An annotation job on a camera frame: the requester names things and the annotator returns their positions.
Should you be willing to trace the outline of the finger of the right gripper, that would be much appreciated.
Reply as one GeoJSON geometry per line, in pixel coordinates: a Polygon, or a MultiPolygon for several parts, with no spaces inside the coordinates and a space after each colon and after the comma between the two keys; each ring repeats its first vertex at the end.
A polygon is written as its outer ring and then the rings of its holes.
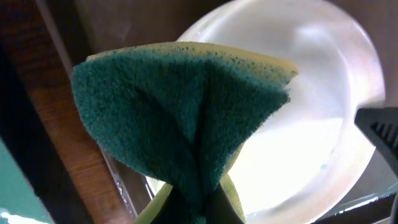
{"type": "Polygon", "coordinates": [[[397,107],[360,108],[354,123],[397,175],[397,107]]]}

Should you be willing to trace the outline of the white plate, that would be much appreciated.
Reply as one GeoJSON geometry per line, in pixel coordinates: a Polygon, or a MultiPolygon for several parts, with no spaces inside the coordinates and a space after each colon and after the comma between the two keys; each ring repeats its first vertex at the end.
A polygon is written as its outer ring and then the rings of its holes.
{"type": "Polygon", "coordinates": [[[290,102],[249,138],[229,176],[248,223],[313,223],[345,210],[343,198],[374,146],[354,124],[358,108],[384,104],[369,36],[328,1],[231,1],[181,41],[211,42],[286,58],[298,66],[290,102]]]}

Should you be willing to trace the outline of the green yellow sponge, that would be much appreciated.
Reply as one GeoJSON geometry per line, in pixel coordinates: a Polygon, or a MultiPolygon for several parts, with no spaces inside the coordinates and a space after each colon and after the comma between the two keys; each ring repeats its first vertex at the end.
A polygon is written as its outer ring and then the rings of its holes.
{"type": "Polygon", "coordinates": [[[161,180],[136,223],[243,223],[228,171],[288,103],[290,61],[200,42],[110,50],[75,66],[72,93],[99,147],[161,180]]]}

